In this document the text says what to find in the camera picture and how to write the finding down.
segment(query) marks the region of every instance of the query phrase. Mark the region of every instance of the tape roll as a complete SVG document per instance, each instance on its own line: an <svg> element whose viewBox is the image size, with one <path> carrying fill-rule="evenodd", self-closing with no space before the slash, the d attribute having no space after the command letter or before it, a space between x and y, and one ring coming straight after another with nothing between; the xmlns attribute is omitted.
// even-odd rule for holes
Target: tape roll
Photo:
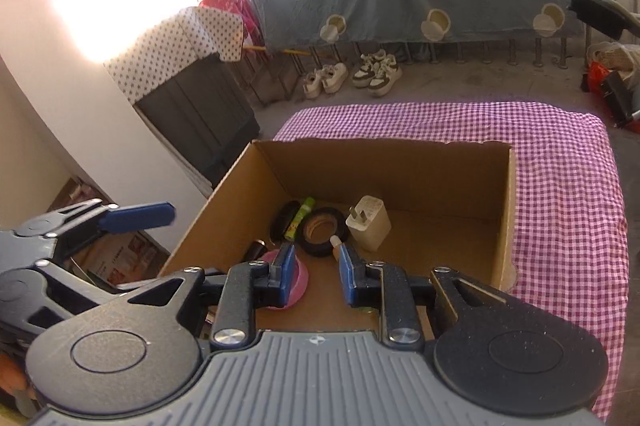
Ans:
<svg viewBox="0 0 640 426"><path fill-rule="evenodd" d="M297 200L291 200L280 208L269 228L269 239L274 246L284 242L284 234L299 209L300 202Z"/></svg>
<svg viewBox="0 0 640 426"><path fill-rule="evenodd" d="M278 250L266 252L262 259L265 262L272 263L278 255ZM304 263L300 262L300 259L296 256L296 266L293 270L293 280L291 281L291 291L289 292L289 301L284 307L267 307L272 311L283 311L296 304L306 291L306 286L309 282L309 271L306 269Z"/></svg>
<svg viewBox="0 0 640 426"><path fill-rule="evenodd" d="M300 222L296 243L311 256L330 256L333 246L329 239L335 234L343 242L349 237L344 215L335 208L318 208Z"/></svg>

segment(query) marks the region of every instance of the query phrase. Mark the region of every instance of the white sneaker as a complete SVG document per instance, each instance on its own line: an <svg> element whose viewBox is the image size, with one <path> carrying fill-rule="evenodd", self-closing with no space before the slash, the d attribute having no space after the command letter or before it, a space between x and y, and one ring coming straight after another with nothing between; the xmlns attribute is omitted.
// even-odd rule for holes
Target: white sneaker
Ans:
<svg viewBox="0 0 640 426"><path fill-rule="evenodd" d="M380 63L386 58L386 52L380 49L375 54L362 54L360 58L362 65L351 81L356 88L367 88L371 80L376 77Z"/></svg>
<svg viewBox="0 0 640 426"><path fill-rule="evenodd" d="M398 66L396 57L393 54L389 54L380 63L376 76L369 83L369 93L372 96L381 98L391 90L391 87L394 86L400 76L402 76L402 69Z"/></svg>
<svg viewBox="0 0 640 426"><path fill-rule="evenodd" d="M315 99L322 91L322 69L309 72L302 81L302 89L307 99Z"/></svg>
<svg viewBox="0 0 640 426"><path fill-rule="evenodd" d="M344 80L349 75L349 71L344 63L336 63L329 74L322 78L322 86L324 91L328 94L334 94L344 83Z"/></svg>

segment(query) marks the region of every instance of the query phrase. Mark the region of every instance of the silver screw head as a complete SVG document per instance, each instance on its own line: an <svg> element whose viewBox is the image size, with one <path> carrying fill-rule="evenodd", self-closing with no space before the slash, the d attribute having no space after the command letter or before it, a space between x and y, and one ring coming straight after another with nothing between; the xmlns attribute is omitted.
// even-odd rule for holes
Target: silver screw head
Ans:
<svg viewBox="0 0 640 426"><path fill-rule="evenodd" d="M238 345L244 341L246 334L238 329L222 329L213 335L213 340L220 345Z"/></svg>
<svg viewBox="0 0 640 426"><path fill-rule="evenodd" d="M400 345L410 345L420 339L420 332L415 329L401 327L389 332L389 339Z"/></svg>

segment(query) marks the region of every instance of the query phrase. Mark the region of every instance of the white wall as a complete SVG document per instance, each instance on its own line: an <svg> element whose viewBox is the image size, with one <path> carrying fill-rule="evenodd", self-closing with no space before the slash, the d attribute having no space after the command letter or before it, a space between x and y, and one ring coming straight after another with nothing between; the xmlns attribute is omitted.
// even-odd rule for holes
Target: white wall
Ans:
<svg viewBox="0 0 640 426"><path fill-rule="evenodd" d="M205 199L102 64L78 51L51 0L0 0L0 56L51 133L107 196L176 207L173 226L150 232L173 250Z"/></svg>
<svg viewBox="0 0 640 426"><path fill-rule="evenodd" d="M47 211L71 177L12 95L0 61L0 229Z"/></svg>

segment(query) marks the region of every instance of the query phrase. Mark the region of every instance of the black cylindrical object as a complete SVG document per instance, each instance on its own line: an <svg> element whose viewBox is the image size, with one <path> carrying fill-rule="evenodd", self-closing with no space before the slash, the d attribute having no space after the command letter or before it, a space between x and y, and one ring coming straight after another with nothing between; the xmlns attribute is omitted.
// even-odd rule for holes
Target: black cylindrical object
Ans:
<svg viewBox="0 0 640 426"><path fill-rule="evenodd" d="M297 200L290 200L281 207L269 228L269 239L274 246L284 242L284 234L287 232L289 224L293 220L293 217L296 216L299 209L300 202Z"/></svg>
<svg viewBox="0 0 640 426"><path fill-rule="evenodd" d="M249 247L246 248L244 252L244 256L242 257L242 262L252 262L253 260L258 260L262 255L267 252L267 246L261 240L254 240L249 244Z"/></svg>

